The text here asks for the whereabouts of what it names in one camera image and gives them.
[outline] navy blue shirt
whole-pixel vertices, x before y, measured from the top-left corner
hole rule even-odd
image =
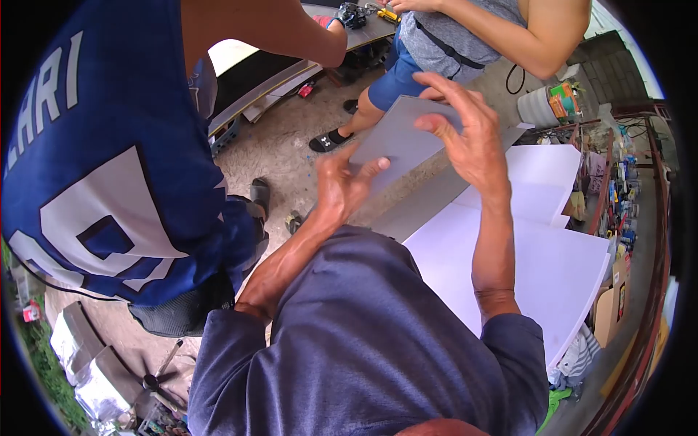
[[[189,400],[194,436],[394,435],[439,416],[533,435],[548,405],[542,330],[504,314],[478,339],[407,248],[345,226],[286,290],[269,347],[258,318],[210,312]]]
[[[188,76],[179,1],[77,8],[36,66],[0,158],[2,236],[23,262],[147,306],[221,269],[239,288],[254,222],[226,196],[197,111],[214,90]]]

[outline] sandal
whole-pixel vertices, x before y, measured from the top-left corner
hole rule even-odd
[[[343,104],[342,107],[348,114],[355,114],[356,111],[359,109],[359,101],[358,100],[346,100]]]
[[[303,218],[301,218],[300,213],[297,211],[291,211],[286,216],[286,229],[288,230],[289,233],[291,233],[291,236],[301,227],[301,224],[303,223]]]
[[[252,203],[259,204],[264,209],[265,222],[269,219],[269,201],[272,198],[272,191],[269,189],[269,184],[258,177],[252,180],[250,185],[250,200]]]
[[[310,140],[310,144],[308,144],[308,146],[310,147],[310,150],[317,151],[318,153],[327,153],[328,151],[332,151],[338,146],[344,144],[344,142],[346,142],[346,140],[352,136],[354,136],[353,133],[347,137],[341,136],[337,132],[337,129],[334,129],[332,132],[314,137],[312,140]]]

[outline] white printed number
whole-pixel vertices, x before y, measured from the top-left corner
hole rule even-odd
[[[90,253],[77,236],[111,215],[133,243],[127,253],[110,253],[101,259]],[[40,210],[43,236],[71,264],[99,276],[115,277],[143,257],[161,258],[145,278],[124,280],[136,292],[143,285],[164,278],[174,259],[187,257],[175,249],[160,221],[138,151],[132,146],[75,182]],[[82,286],[81,273],[62,268],[30,236],[16,231],[8,241],[24,261],[32,260],[52,277]]]

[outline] knee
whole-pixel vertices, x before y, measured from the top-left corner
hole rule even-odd
[[[373,103],[371,103],[371,99],[369,98],[369,89],[366,88],[363,92],[361,92],[361,95],[359,96],[359,102],[357,104],[358,112],[361,112],[366,115],[380,115],[382,116],[385,112],[378,109]]]

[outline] hand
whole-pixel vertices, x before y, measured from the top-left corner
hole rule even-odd
[[[349,158],[359,147],[355,142],[337,153],[321,156],[315,162],[318,171],[318,207],[323,220],[342,225],[361,207],[371,191],[371,181],[390,166],[388,158],[367,162],[356,176],[349,172]]]
[[[415,80],[429,85],[420,98],[445,99],[458,112],[463,131],[456,132],[451,123],[439,114],[422,115],[415,127],[438,136],[446,146],[446,154],[456,172],[476,187],[484,200],[511,197],[507,161],[499,137],[499,116],[484,103],[482,94],[468,91],[460,84],[440,75],[415,73]]]
[[[416,10],[418,12],[438,12],[441,7],[440,0],[392,0],[390,5],[393,7],[393,11],[398,15],[409,10]]]

